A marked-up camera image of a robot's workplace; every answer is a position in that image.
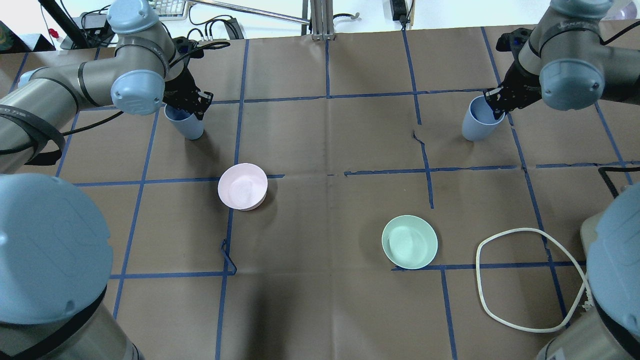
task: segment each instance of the robotic arm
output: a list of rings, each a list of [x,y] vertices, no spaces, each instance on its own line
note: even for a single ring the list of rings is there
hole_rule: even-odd
[[[514,62],[484,96],[496,119],[540,99],[557,110],[583,109],[597,100],[640,104],[640,51],[605,46],[598,23],[609,0],[551,0],[540,23],[503,34],[496,50]]]
[[[196,86],[188,61],[170,66],[180,56],[180,44],[168,36],[148,1],[116,0],[107,18],[120,39],[114,58],[27,72],[20,87],[0,99],[0,144],[24,149],[1,155],[0,173],[32,160],[49,140],[61,152],[58,129],[82,109],[114,104],[126,113],[147,115],[164,101],[202,120],[213,94]]]

